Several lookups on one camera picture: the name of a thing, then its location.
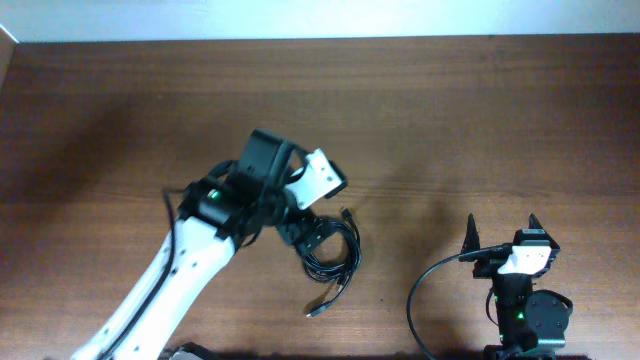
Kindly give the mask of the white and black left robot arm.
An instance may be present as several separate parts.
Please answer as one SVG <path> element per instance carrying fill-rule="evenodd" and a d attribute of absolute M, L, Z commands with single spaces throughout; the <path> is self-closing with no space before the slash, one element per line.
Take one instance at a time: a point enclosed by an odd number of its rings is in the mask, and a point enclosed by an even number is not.
<path fill-rule="evenodd" d="M 311 206 L 343 184 L 321 149 L 254 130 L 241 157 L 216 165 L 167 208 L 169 232 L 149 267 L 76 359 L 156 359 L 206 285 L 267 227 L 301 254 Z"/>

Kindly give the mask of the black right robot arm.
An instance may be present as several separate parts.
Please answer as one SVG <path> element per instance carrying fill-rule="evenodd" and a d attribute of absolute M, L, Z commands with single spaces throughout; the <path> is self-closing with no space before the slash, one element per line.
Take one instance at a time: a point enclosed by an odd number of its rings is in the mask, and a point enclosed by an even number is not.
<path fill-rule="evenodd" d="M 474 264 L 475 279 L 492 282 L 486 306 L 495 305 L 500 343 L 483 349 L 484 359 L 554 359 L 566 345 L 564 332 L 572 301 L 551 290 L 536 290 L 534 281 L 550 270 L 560 246 L 531 214 L 528 226 L 513 241 L 480 246 L 473 216 L 467 218 L 462 260 Z"/>

